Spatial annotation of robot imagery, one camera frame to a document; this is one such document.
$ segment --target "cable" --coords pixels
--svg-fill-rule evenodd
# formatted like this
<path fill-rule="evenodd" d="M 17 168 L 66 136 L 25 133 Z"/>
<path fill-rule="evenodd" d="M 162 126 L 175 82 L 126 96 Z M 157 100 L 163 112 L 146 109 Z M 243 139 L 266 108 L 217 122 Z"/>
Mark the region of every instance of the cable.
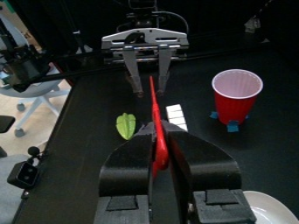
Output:
<path fill-rule="evenodd" d="M 127 28 L 130 28 L 130 25 L 131 25 L 131 23 L 126 23 L 126 24 L 119 25 L 118 28 L 117 28 L 117 32 L 122 32 L 122 31 L 121 31 L 121 28 L 122 28 L 122 27 L 127 27 Z"/>
<path fill-rule="evenodd" d="M 61 0 L 61 7 L 63 10 L 65 16 L 67 18 L 70 29 L 71 29 L 73 35 L 75 37 L 75 40 L 78 42 L 79 49 L 83 53 L 86 53 L 87 51 L 86 51 L 85 43 L 83 43 L 82 36 L 81 36 L 81 30 L 75 24 L 75 21 L 74 21 L 73 15 L 71 15 L 71 11 L 70 11 L 69 5 L 65 0 Z"/>
<path fill-rule="evenodd" d="M 170 11 L 154 11 L 154 14 L 169 14 L 169 15 L 173 15 L 173 16 L 177 16 L 185 23 L 185 26 L 186 26 L 186 33 L 190 34 L 190 26 L 189 26 L 189 23 L 186 21 L 186 19 L 177 13 L 174 12 L 170 12 Z"/>
<path fill-rule="evenodd" d="M 113 1 L 114 1 L 114 3 L 115 3 L 115 4 L 121 5 L 122 7 L 129 8 L 129 6 L 127 6 L 127 5 L 125 5 L 123 3 L 121 3 L 118 0 L 113 0 Z"/>

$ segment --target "red cup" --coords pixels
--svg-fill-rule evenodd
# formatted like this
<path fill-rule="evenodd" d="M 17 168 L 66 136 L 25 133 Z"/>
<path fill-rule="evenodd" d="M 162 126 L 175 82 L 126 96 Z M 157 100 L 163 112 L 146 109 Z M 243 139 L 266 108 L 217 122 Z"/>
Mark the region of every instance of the red cup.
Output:
<path fill-rule="evenodd" d="M 221 122 L 242 124 L 263 89 L 263 81 L 250 71 L 231 69 L 214 77 L 211 85 Z"/>

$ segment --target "blue object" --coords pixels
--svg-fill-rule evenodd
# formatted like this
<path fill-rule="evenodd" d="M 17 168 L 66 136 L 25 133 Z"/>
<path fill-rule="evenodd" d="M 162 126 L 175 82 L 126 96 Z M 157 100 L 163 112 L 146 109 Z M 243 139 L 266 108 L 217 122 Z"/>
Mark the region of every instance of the blue object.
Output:
<path fill-rule="evenodd" d="M 239 131 L 239 121 L 229 121 L 229 132 L 238 132 Z"/>
<path fill-rule="evenodd" d="M 217 111 L 211 111 L 210 118 L 219 119 L 219 113 Z"/>

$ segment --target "office chair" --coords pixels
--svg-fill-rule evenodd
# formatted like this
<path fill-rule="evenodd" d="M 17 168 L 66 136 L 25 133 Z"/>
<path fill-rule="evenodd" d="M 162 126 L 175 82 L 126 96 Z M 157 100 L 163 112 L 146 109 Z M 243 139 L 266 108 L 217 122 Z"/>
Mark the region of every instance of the office chair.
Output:
<path fill-rule="evenodd" d="M 2 14 L 0 14 L 0 18 L 4 22 L 6 29 L 11 32 L 11 34 L 14 36 L 17 44 L 19 46 L 29 45 L 25 35 L 19 32 L 19 30 L 14 27 L 12 23 L 6 19 L 6 17 Z M 2 50 L 6 49 L 6 43 L 2 39 L 0 39 L 0 49 Z M 4 58 L 0 58 L 0 62 L 2 62 L 2 64 L 6 63 Z M 58 74 L 58 73 L 59 73 L 58 68 L 54 65 L 51 65 L 51 71 L 49 72 L 47 75 Z M 12 88 L 10 88 L 7 86 L 0 87 L 2 95 L 23 98 L 19 101 L 18 106 L 17 106 L 19 111 L 25 111 L 25 104 L 27 102 L 33 102 L 33 106 L 30 107 L 29 111 L 23 115 L 22 120 L 17 122 L 17 125 L 15 125 L 15 136 L 17 137 L 25 136 L 23 125 L 25 125 L 26 121 L 29 120 L 34 111 L 42 105 L 42 103 L 46 104 L 46 106 L 51 109 L 51 111 L 54 112 L 54 114 L 57 116 L 59 115 L 61 112 L 53 106 L 50 99 L 53 97 L 67 95 L 70 93 L 69 89 L 61 90 L 61 88 L 59 88 L 61 82 L 62 82 L 62 80 L 55 80 L 55 81 L 50 81 L 50 82 L 45 82 L 45 83 L 33 84 L 29 87 L 29 89 L 22 93 L 19 93 L 18 91 L 15 91 Z"/>
<path fill-rule="evenodd" d="M 58 74 L 59 70 L 55 66 L 51 66 L 51 71 L 49 74 Z M 27 102 L 33 102 L 33 105 L 30 109 L 26 111 L 23 118 L 21 121 L 17 121 L 15 125 L 15 136 L 23 137 L 25 136 L 25 123 L 27 122 L 30 116 L 33 115 L 34 111 L 38 109 L 38 107 L 45 103 L 45 105 L 51 109 L 53 113 L 59 116 L 61 112 L 54 107 L 50 99 L 53 97 L 63 96 L 70 93 L 70 89 L 61 90 L 59 84 L 62 83 L 62 80 L 49 81 L 38 84 L 33 84 L 29 89 L 19 93 L 12 88 L 0 88 L 0 94 L 7 95 L 11 97 L 23 98 L 18 102 L 17 108 L 19 111 L 25 111 L 26 107 L 25 104 Z"/>

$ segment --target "black table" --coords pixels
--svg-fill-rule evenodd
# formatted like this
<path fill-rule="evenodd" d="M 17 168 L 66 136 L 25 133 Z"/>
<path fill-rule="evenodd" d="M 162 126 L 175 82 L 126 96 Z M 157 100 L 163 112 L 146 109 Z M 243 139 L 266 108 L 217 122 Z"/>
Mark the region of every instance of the black table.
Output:
<path fill-rule="evenodd" d="M 211 79 L 226 69 L 246 69 L 265 81 L 250 118 L 239 132 L 210 118 L 214 106 Z M 71 90 L 42 162 L 39 185 L 23 203 L 17 223 L 93 223 L 99 199 L 99 170 L 111 151 L 125 142 L 117 118 L 135 114 L 151 121 L 149 73 L 143 75 L 145 98 L 133 95 L 123 72 L 82 77 Z M 274 196 L 299 217 L 299 73 L 277 51 L 261 48 L 219 57 L 195 59 L 173 66 L 165 107 L 182 104 L 190 133 L 218 145 L 238 161 L 243 190 Z M 157 223 L 177 223 L 173 202 L 165 197 L 169 171 L 155 181 Z"/>

